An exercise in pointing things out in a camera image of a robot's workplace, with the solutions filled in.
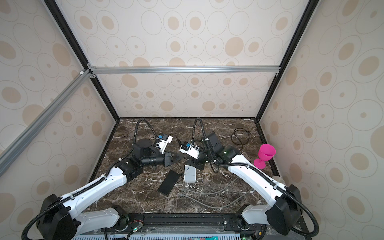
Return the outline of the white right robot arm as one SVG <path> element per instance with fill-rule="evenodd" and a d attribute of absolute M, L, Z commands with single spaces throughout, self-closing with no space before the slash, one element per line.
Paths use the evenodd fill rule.
<path fill-rule="evenodd" d="M 266 205 L 263 206 L 245 207 L 241 212 L 242 220 L 248 225 L 269 225 L 284 236 L 291 231 L 307 237 L 318 235 L 320 232 L 319 223 L 315 215 L 302 203 L 297 187 L 294 185 L 287 187 L 269 177 L 233 146 L 223 147 L 214 132 L 206 133 L 201 118 L 194 120 L 193 132 L 196 131 L 197 123 L 202 129 L 200 141 L 204 145 L 204 149 L 201 150 L 195 144 L 196 139 L 194 137 L 192 137 L 191 142 L 184 142 L 180 146 L 180 152 L 190 157 L 186 164 L 201 171 L 207 163 L 226 168 L 251 186 L 266 201 Z M 314 229 L 311 232 L 303 232 L 294 227 L 303 213 L 306 213 L 313 223 Z"/>

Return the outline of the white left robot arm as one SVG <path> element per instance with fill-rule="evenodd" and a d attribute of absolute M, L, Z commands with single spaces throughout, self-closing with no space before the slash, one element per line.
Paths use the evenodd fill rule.
<path fill-rule="evenodd" d="M 44 240 L 71 240 L 85 232 L 86 220 L 80 218 L 90 205 L 134 180 L 144 172 L 145 167 L 159 165 L 169 167 L 181 159 L 177 154 L 166 151 L 167 145 L 173 140 L 170 135 L 155 134 L 154 141 L 149 139 L 138 141 L 137 134 L 141 122 L 149 123 L 145 119 L 137 121 L 133 146 L 125 157 L 112 164 L 106 174 L 87 185 L 61 197 L 55 194 L 48 196 L 43 202 L 40 213 L 25 226 L 21 238 L 29 239 L 29 230 L 32 226 L 36 226 Z"/>

